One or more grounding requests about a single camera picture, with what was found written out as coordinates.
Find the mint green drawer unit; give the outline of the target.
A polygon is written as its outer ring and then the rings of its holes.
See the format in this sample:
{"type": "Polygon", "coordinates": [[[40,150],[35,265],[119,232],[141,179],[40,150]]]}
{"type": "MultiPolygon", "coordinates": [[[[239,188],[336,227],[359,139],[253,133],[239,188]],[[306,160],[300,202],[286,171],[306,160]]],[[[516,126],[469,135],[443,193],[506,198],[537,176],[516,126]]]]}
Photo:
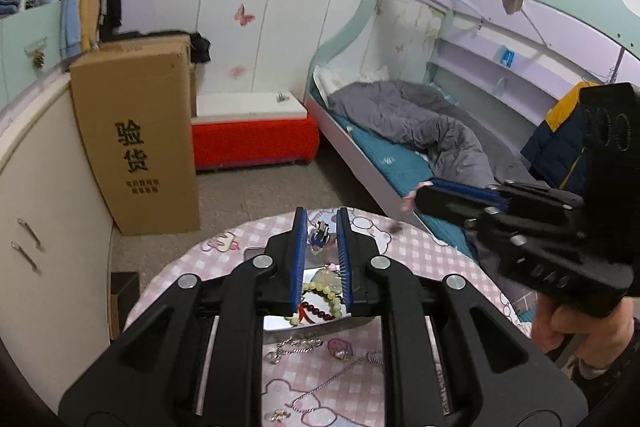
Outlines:
{"type": "Polygon", "coordinates": [[[1,108],[61,62],[61,3],[1,20],[1,108]]]}

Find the pink checkered cartoon tablecloth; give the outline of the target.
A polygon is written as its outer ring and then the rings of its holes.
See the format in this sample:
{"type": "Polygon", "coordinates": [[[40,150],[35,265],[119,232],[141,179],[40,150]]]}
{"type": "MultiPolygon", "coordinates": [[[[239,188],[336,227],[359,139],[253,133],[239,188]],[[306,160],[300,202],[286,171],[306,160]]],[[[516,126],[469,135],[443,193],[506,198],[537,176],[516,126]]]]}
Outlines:
{"type": "MultiPolygon", "coordinates": [[[[524,334],[528,315],[518,315],[498,286],[468,256],[432,233],[351,209],[352,229],[372,237],[378,251],[405,263],[421,277],[440,279],[459,273],[471,281],[524,334]]],[[[292,213],[245,222],[191,247],[149,283],[127,320],[137,320],[182,274],[202,280],[230,273],[244,259],[259,255],[269,237],[288,231],[292,213]]],[[[384,423],[382,338],[377,319],[344,315],[322,321],[303,313],[297,326],[282,317],[266,317],[262,366],[262,425],[381,426],[384,423]]]]}

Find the navy and yellow jacket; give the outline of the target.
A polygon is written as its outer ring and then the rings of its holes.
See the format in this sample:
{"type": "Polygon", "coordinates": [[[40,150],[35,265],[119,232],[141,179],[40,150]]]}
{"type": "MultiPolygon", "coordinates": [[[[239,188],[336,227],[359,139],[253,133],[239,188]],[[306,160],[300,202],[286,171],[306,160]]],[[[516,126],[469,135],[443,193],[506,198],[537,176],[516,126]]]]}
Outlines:
{"type": "Polygon", "coordinates": [[[582,80],[567,92],[547,113],[521,150],[528,161],[529,173],[553,188],[582,195],[586,179],[584,139],[586,124],[580,91],[596,87],[582,80]]]}

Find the grey metal rectangular box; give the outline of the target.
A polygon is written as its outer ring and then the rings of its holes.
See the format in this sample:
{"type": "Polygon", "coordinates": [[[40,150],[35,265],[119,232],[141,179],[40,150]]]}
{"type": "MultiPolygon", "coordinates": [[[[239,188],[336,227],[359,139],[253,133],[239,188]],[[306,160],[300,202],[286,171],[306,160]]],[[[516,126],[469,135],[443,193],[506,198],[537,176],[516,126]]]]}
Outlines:
{"type": "Polygon", "coordinates": [[[343,287],[341,294],[330,293],[311,280],[314,273],[322,268],[337,271],[341,277],[337,257],[337,239],[329,222],[326,219],[311,221],[297,312],[290,317],[265,317],[265,343],[320,337],[352,327],[343,287]]]}

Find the pale green jade pendant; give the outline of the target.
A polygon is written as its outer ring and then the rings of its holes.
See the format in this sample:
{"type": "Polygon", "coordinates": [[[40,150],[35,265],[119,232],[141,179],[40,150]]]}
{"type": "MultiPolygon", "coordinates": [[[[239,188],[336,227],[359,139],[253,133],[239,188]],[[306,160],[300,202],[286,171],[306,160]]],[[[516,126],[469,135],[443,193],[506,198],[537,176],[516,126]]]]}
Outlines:
{"type": "Polygon", "coordinates": [[[330,293],[341,294],[340,273],[326,268],[319,269],[311,279],[318,287],[326,288],[330,293]]]}

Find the red storage bench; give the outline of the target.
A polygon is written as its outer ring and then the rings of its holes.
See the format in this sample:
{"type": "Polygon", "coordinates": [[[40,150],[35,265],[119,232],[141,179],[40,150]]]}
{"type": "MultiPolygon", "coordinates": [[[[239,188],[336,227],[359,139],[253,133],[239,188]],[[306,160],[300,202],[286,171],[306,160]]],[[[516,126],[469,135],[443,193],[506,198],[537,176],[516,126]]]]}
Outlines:
{"type": "Polygon", "coordinates": [[[198,171],[309,164],[320,145],[314,117],[288,91],[199,94],[191,124],[198,171]],[[278,103],[278,93],[291,98],[278,103]]]}

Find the tall brown cardboard box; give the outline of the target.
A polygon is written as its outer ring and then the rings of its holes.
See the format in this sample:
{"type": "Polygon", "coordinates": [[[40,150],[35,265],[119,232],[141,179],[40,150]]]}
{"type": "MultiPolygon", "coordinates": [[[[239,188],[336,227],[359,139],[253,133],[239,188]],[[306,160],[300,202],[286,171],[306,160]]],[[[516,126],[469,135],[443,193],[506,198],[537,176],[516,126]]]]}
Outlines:
{"type": "Polygon", "coordinates": [[[190,47],[187,36],[112,42],[70,66],[82,143],[124,235],[200,227],[190,47]]]}

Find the grey duvet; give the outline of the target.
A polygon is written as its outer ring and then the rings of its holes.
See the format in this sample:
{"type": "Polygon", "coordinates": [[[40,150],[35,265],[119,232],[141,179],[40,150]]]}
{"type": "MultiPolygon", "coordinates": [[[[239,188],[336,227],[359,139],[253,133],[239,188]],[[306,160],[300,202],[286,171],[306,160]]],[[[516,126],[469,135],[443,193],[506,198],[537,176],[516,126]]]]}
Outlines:
{"type": "Polygon", "coordinates": [[[506,181],[548,185],[497,135],[424,84],[352,82],[329,94],[326,107],[413,156],[426,156],[437,178],[478,188],[506,181]]]}

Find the small metal clip on bench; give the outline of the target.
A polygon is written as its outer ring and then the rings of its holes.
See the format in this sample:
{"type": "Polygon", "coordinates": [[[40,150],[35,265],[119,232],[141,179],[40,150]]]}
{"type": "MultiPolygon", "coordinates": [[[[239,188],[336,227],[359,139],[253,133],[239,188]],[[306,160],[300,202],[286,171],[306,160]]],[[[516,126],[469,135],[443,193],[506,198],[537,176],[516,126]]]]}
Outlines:
{"type": "Polygon", "coordinates": [[[290,98],[291,98],[291,97],[290,97],[288,94],[286,94],[286,93],[278,93],[278,94],[277,94],[277,102],[278,102],[278,103],[286,102],[286,101],[288,101],[290,98]]]}

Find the teal bed sheet mattress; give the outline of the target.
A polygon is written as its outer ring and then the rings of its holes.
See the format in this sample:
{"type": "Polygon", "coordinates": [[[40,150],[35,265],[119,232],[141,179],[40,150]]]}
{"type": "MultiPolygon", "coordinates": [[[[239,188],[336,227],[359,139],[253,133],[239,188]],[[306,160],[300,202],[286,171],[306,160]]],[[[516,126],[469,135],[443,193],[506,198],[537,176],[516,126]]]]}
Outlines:
{"type": "MultiPolygon", "coordinates": [[[[401,198],[407,196],[419,183],[433,178],[434,172],[430,164],[420,153],[363,130],[347,118],[337,115],[333,118],[401,198]]],[[[469,245],[463,230],[457,225],[420,212],[416,217],[424,223],[436,239],[457,248],[462,255],[476,260],[475,248],[469,245]]]]}

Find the pink butterfly wall sticker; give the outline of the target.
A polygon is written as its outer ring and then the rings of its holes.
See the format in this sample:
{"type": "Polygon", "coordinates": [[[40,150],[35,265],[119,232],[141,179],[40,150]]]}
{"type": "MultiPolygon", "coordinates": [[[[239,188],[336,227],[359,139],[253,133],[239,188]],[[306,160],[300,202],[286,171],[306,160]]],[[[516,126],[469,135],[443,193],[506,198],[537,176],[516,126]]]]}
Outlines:
{"type": "Polygon", "coordinates": [[[250,14],[247,12],[244,4],[241,4],[234,14],[234,20],[241,26],[246,27],[256,20],[256,16],[254,14],[250,14]]]}

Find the black garment behind box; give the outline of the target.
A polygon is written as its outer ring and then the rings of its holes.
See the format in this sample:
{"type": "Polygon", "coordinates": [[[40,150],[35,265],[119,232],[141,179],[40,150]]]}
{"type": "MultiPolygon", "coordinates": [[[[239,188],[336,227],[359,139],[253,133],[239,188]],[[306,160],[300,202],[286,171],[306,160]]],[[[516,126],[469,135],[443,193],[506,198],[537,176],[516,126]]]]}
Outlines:
{"type": "Polygon", "coordinates": [[[191,62],[193,64],[206,64],[210,62],[210,41],[199,32],[190,35],[191,62]]]}

